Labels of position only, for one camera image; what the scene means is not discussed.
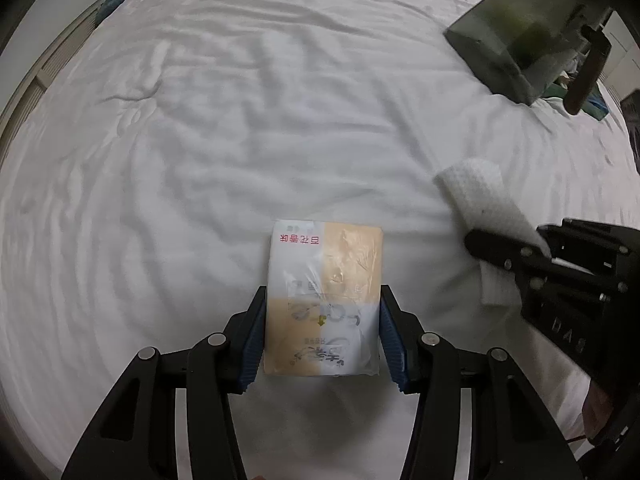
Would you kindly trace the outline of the person's right hand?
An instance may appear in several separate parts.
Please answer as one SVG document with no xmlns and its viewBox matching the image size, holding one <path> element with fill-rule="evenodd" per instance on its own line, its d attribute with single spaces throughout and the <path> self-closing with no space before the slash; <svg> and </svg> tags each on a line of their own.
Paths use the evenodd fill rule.
<svg viewBox="0 0 640 480">
<path fill-rule="evenodd" d="M 606 426 L 612 413 L 611 403 L 606 393 L 592 380 L 582 404 L 582 422 L 585 436 L 593 440 Z"/>
</svg>

